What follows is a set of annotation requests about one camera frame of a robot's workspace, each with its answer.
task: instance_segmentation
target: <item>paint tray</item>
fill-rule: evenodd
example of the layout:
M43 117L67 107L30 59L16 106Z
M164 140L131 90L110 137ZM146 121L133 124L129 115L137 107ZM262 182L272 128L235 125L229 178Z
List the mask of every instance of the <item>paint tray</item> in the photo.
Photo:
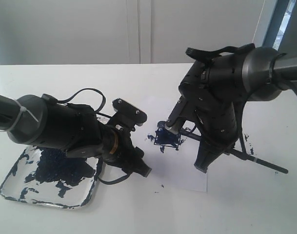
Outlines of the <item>paint tray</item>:
M1 184L0 195L23 203L79 208L90 201L101 167L97 158L66 158L61 150L29 146Z

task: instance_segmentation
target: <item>sheet of paper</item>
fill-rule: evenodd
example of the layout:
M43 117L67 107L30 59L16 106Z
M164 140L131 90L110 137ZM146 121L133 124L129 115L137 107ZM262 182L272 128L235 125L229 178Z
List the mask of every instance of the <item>sheet of paper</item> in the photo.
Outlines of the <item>sheet of paper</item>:
M194 167L199 143L185 136L181 137L181 145L178 150L171 147L160 148L154 145L157 123L165 121L170 115L176 102L173 100L160 100L156 97L148 97L140 106L147 116L147 122L143 126L136 126L132 133L132 141L144 152L144 161L152 168L149 177L154 177L160 184L195 190L207 191L207 174ZM186 123L184 127L193 128L193 123Z

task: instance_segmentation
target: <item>white wall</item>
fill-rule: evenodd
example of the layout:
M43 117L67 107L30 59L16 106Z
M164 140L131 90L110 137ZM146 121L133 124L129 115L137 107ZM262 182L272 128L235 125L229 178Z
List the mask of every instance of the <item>white wall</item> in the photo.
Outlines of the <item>white wall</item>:
M185 55L187 47L216 50L252 41L260 46L275 3L276 0L152 0L152 62L191 62Z
M137 0L0 0L0 64L138 63L138 38Z

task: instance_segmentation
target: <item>white table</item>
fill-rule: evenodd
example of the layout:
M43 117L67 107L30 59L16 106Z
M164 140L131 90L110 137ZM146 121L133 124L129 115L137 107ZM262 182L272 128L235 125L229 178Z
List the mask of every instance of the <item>white table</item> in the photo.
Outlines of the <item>white table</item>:
M108 100L104 112L113 114L110 102L116 98L140 107L147 95L156 94L175 103L190 66L0 66L0 94L19 98L48 93L63 99L80 88L95 87ZM76 99L94 107L99 101L89 92ZM286 91L271 102L248 103L243 128L257 156L286 167L289 174L222 155L209 168L207 193L161 189L152 178L132 175L114 186L100 184L89 205L78 210L26 205L0 196L0 234L297 234L296 97ZM23 149L0 133L0 184ZM106 168L107 179L115 177L112 171Z

